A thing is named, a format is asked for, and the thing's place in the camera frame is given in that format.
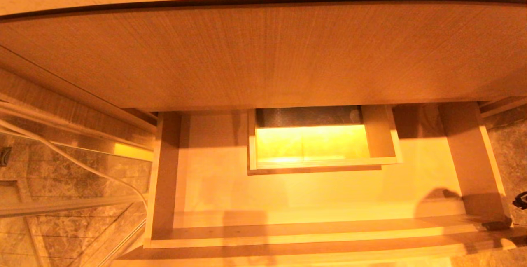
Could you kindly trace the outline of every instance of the cable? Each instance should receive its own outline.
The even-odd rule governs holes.
[[[98,175],[100,177],[111,179],[111,180],[116,181],[116,182],[118,182],[120,184],[123,184],[124,186],[127,186],[128,188],[132,189],[134,192],[136,192],[141,197],[141,200],[143,201],[143,204],[145,205],[145,208],[147,208],[147,200],[145,199],[143,194],[141,192],[139,192],[139,190],[137,190],[137,188],[135,188],[134,186],[132,186],[132,185],[120,180],[120,179],[117,179],[115,177],[111,177],[110,175],[107,175],[107,174],[102,173],[100,171],[96,171],[95,169],[91,168],[90,166],[87,166],[86,164],[83,164],[82,162],[80,162],[76,158],[73,158],[72,156],[68,155],[63,150],[58,148],[55,144],[49,142],[47,139],[43,138],[42,136],[40,136],[38,134],[34,134],[34,133],[32,133],[32,132],[30,132],[28,130],[25,130],[23,128],[19,128],[19,127],[15,126],[13,124],[10,124],[10,123],[8,123],[8,122],[6,122],[4,120],[1,120],[1,119],[0,119],[0,126],[4,126],[5,128],[11,129],[11,130],[13,130],[15,132],[18,132],[20,134],[24,134],[27,137],[35,139],[36,141],[40,141],[41,143],[47,145],[47,147],[49,147],[50,149],[52,149],[55,152],[59,153],[64,158],[70,160],[71,162],[79,165],[80,167],[86,169],[87,171],[89,171],[91,173],[94,173],[94,174],[96,174],[96,175]]]

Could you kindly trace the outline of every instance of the white cable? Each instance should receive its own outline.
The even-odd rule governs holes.
[[[145,205],[145,208],[147,208],[147,200],[145,199],[145,197],[143,196],[143,194],[141,194],[141,192],[139,192],[139,190],[137,190],[137,188],[135,188],[134,186],[120,180],[120,179],[117,179],[115,177],[111,177],[110,175],[107,175],[105,173],[102,173],[102,172],[99,172],[99,171],[96,171],[95,169],[91,168],[90,166],[87,166],[86,164],[83,164],[82,162],[80,162],[79,160],[77,160],[76,158],[73,158],[72,156],[66,154],[64,151],[62,151],[60,148],[58,148],[56,145],[54,145],[53,143],[49,142],[47,139],[43,138],[42,136],[38,135],[38,134],[34,134],[28,130],[25,130],[23,128],[19,128],[13,124],[10,124],[4,120],[1,120],[0,119],[0,126],[4,126],[5,128],[8,128],[8,129],[11,129],[15,132],[18,132],[20,134],[24,134],[25,136],[27,137],[30,137],[32,139],[35,139],[36,141],[40,141],[41,143],[47,145],[50,149],[56,151],[57,153],[59,153],[60,155],[62,155],[64,158],[70,160],[71,162],[79,165],[80,167],[86,169],[87,171],[91,172],[91,173],[94,173],[100,177],[104,177],[104,178],[107,178],[107,179],[111,179],[113,181],[116,181],[120,184],[123,184],[125,186],[127,186],[128,188],[132,189],[134,192],[136,192],[139,196],[141,196],[141,200],[143,201],[143,204]]]

